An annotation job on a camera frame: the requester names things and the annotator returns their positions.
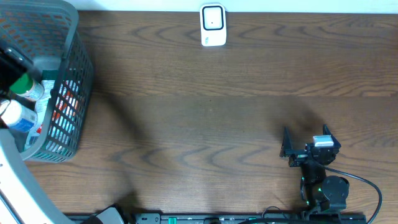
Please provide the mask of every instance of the white wall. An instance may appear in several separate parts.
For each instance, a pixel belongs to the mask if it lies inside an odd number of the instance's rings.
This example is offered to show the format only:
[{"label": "white wall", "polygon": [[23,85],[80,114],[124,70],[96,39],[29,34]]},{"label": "white wall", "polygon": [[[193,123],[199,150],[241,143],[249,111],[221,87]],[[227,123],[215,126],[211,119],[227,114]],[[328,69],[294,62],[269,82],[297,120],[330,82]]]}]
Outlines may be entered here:
[{"label": "white wall", "polygon": [[[66,0],[79,10],[193,11],[204,0]],[[398,0],[218,0],[229,12],[343,12],[398,14]]]}]

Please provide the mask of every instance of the blue label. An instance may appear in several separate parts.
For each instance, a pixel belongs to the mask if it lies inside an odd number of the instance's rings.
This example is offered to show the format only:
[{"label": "blue label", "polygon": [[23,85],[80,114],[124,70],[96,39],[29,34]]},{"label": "blue label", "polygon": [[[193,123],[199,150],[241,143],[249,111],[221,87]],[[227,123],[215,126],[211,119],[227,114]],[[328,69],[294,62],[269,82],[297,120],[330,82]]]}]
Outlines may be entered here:
[{"label": "blue label", "polygon": [[33,127],[33,124],[34,123],[22,118],[17,124],[10,126],[10,128],[22,132],[28,132]]}]

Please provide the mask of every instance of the black cable on table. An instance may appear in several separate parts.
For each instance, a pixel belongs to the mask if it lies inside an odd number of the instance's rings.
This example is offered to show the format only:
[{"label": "black cable on table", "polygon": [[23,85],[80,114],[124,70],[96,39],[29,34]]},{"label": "black cable on table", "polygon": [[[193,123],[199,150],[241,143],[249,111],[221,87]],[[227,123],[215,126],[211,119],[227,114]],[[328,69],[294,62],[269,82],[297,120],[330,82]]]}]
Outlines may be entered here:
[{"label": "black cable on table", "polygon": [[278,210],[280,211],[280,213],[285,217],[285,219],[288,219],[288,218],[286,217],[286,215],[282,212],[282,210],[281,210],[280,208],[278,208],[278,207],[276,207],[276,206],[273,206],[273,205],[271,205],[270,207],[268,207],[268,208],[266,208],[266,209],[264,210],[264,212],[261,214],[261,218],[265,218],[265,215],[266,215],[266,213],[268,212],[268,210],[269,210],[270,208],[276,208],[276,209],[278,209]]},{"label": "black cable on table", "polygon": [[354,179],[357,179],[357,180],[360,180],[360,181],[362,181],[364,183],[367,183],[367,184],[369,184],[370,186],[372,186],[372,187],[374,187],[376,189],[377,193],[379,194],[379,203],[377,204],[376,210],[374,211],[372,217],[368,220],[367,224],[372,223],[373,220],[375,219],[375,217],[377,216],[377,214],[379,213],[380,208],[381,208],[381,204],[382,204],[382,201],[383,201],[383,195],[382,195],[381,190],[379,189],[379,187],[376,184],[374,184],[374,183],[372,183],[372,182],[370,182],[370,181],[368,181],[368,180],[366,180],[366,179],[364,179],[362,177],[358,177],[357,175],[349,174],[347,172],[343,172],[343,171],[340,171],[340,170],[329,168],[327,166],[323,166],[323,165],[321,165],[319,162],[317,162],[315,160],[314,160],[314,162],[318,166],[321,166],[321,167],[325,168],[325,170],[328,170],[328,171],[331,171],[331,172],[335,172],[335,173],[341,174],[341,175],[346,175],[348,177],[352,177]]}]

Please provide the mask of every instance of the wooden table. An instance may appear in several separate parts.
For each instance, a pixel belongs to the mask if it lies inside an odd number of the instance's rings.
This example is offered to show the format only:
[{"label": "wooden table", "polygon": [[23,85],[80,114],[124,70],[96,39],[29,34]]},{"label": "wooden table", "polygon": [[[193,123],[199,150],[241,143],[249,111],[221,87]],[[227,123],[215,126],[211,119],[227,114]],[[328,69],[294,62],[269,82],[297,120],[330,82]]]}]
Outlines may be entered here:
[{"label": "wooden table", "polygon": [[[376,223],[398,219],[398,17],[229,13],[223,47],[202,47],[199,13],[80,12],[95,87],[70,162],[28,162],[63,212],[114,202],[163,212],[305,206],[282,128],[303,147],[326,123],[331,164],[377,184]],[[376,191],[349,179],[347,212]]]}]

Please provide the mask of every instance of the wire mesh basket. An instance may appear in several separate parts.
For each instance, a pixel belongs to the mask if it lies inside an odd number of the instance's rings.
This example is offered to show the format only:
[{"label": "wire mesh basket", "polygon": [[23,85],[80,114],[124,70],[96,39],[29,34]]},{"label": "wire mesh basket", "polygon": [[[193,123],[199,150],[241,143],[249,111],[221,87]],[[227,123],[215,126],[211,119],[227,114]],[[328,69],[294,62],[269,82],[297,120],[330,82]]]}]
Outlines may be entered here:
[{"label": "wire mesh basket", "polygon": [[[76,153],[93,84],[77,25],[77,10],[64,1],[0,1],[0,38],[33,61],[39,79],[53,77],[41,132],[29,148],[19,147],[23,160],[63,162]],[[27,136],[14,136],[16,144]]]}]

